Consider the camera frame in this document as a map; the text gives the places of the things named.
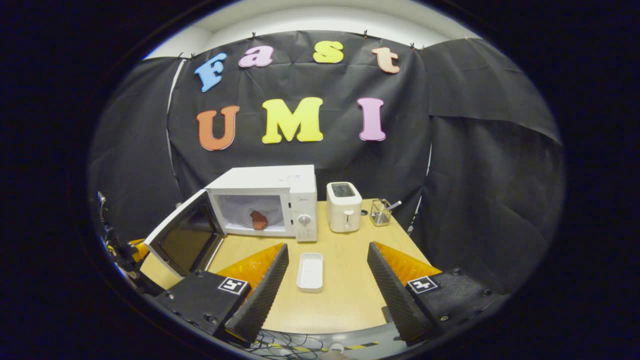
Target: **foam letter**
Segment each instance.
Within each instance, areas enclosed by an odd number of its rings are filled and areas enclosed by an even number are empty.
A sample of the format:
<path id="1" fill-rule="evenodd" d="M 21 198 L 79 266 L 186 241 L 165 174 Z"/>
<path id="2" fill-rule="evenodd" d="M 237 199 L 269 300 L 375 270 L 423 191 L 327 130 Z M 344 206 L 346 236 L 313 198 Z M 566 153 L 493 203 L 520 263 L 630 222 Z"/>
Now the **foam letter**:
<path id="1" fill-rule="evenodd" d="M 216 139 L 213 137 L 213 118 L 216 116 L 214 110 L 204 111 L 196 116 L 198 120 L 198 137 L 203 148 L 213 151 L 226 149 L 236 137 L 236 113 L 240 110 L 238 106 L 227 106 L 222 108 L 220 113 L 225 117 L 225 134 Z"/>
<path id="2" fill-rule="evenodd" d="M 342 44 L 337 41 L 320 41 L 314 48 L 314 60 L 317 63 L 339 63 L 343 58 Z"/>
<path id="3" fill-rule="evenodd" d="M 222 72 L 224 68 L 220 61 L 226 58 L 227 54 L 225 53 L 217 54 L 213 59 L 205 62 L 195 70 L 195 74 L 200 75 L 200 80 L 202 80 L 202 92 L 207 91 L 220 82 L 222 76 L 218 76 L 216 73 L 219 74 Z"/>
<path id="4" fill-rule="evenodd" d="M 360 139 L 365 141 L 382 141 L 387 137 L 380 125 L 380 108 L 384 101 L 374 97 L 361 97 L 358 104 L 362 106 L 362 132 Z"/>
<path id="5" fill-rule="evenodd" d="M 256 46 L 244 53 L 246 56 L 241 58 L 238 65 L 241 67 L 258 66 L 263 67 L 269 65 L 273 60 L 273 48 L 271 46 Z"/>
<path id="6" fill-rule="evenodd" d="M 301 142 L 318 142 L 323 139 L 319 127 L 319 112 L 322 99 L 319 97 L 306 97 L 300 101 L 296 111 L 292 114 L 282 99 L 267 100 L 262 107 L 267 109 L 267 132 L 262 137 L 264 143 L 278 143 L 282 141 L 282 135 L 278 134 L 278 126 L 282 134 L 291 141 L 296 134 L 298 126 L 300 132 L 296 137 Z"/>
<path id="7" fill-rule="evenodd" d="M 395 74 L 396 72 L 400 72 L 400 68 L 395 66 L 391 59 L 397 59 L 398 54 L 392 53 L 388 47 L 379 47 L 377 49 L 373 49 L 372 53 L 378 55 L 378 66 L 391 74 Z"/>

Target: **white tray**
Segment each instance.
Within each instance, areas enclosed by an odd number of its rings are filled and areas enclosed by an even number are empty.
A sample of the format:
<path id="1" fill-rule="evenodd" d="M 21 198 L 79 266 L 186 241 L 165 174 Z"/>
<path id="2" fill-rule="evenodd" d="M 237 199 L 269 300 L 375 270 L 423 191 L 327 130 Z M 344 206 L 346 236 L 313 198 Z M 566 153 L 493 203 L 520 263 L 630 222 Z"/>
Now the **white tray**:
<path id="1" fill-rule="evenodd" d="M 304 252 L 300 255 L 298 280 L 296 284 L 305 293 L 319 293 L 322 291 L 323 256 L 319 252 Z"/>

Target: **microwave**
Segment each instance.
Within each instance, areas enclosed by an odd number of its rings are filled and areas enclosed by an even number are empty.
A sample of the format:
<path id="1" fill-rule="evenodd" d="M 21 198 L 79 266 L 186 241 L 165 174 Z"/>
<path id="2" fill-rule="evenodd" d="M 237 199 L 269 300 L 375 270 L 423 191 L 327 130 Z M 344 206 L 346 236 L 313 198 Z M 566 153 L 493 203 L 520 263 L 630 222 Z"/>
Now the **microwave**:
<path id="1" fill-rule="evenodd" d="M 207 270 L 227 234 L 317 240 L 313 165 L 232 168 L 192 195 L 144 244 L 175 275 Z M 256 230 L 251 213 L 266 218 Z"/>

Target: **toaster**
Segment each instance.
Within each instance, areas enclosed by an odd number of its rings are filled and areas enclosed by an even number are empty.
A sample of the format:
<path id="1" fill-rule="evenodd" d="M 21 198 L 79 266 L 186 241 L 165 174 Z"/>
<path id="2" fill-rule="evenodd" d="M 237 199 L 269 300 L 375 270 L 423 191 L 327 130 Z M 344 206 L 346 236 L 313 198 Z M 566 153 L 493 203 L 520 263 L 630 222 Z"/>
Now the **toaster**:
<path id="1" fill-rule="evenodd" d="M 335 233 L 348 233 L 360 228 L 362 197 L 353 184 L 346 181 L 326 185 L 326 218 Z"/>

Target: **pink letter i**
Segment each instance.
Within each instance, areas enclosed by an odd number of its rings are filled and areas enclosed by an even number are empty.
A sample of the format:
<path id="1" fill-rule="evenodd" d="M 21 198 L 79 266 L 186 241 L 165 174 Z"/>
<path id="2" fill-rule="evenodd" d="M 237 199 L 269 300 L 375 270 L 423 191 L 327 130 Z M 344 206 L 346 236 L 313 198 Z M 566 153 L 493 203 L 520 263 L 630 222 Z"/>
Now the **pink letter i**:
<path id="1" fill-rule="evenodd" d="M 387 137 L 380 125 L 380 108 L 385 104 L 381 99 L 361 97 L 358 104 L 362 106 L 362 132 L 360 139 L 365 141 L 382 141 Z"/>

